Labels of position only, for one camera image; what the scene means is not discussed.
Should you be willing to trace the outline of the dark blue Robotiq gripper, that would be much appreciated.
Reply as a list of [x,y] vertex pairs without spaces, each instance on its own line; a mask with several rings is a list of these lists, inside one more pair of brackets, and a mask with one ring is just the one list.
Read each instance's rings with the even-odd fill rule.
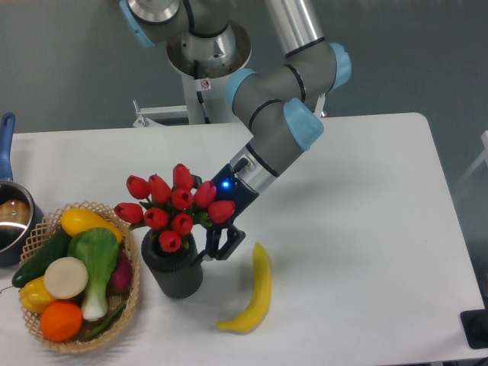
[[[200,187],[202,179],[192,175],[194,187]],[[205,261],[227,260],[245,239],[244,231],[233,225],[233,221],[259,196],[234,172],[227,163],[212,179],[217,189],[217,201],[232,201],[235,204],[233,215],[221,224],[224,228],[209,228],[206,230],[205,248],[191,261],[191,266]]]

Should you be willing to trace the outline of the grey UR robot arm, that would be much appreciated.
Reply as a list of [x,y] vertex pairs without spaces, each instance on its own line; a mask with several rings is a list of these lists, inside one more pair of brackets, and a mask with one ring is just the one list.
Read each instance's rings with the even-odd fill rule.
[[122,1],[120,9],[141,44],[166,45],[175,69],[192,81],[188,117],[210,122],[204,83],[224,79],[215,107],[236,116],[252,138],[215,176],[217,196],[242,213],[323,133],[319,98],[351,76],[349,55],[328,43],[309,1],[268,1],[286,63],[260,75],[246,68],[251,45],[229,17],[226,1]]

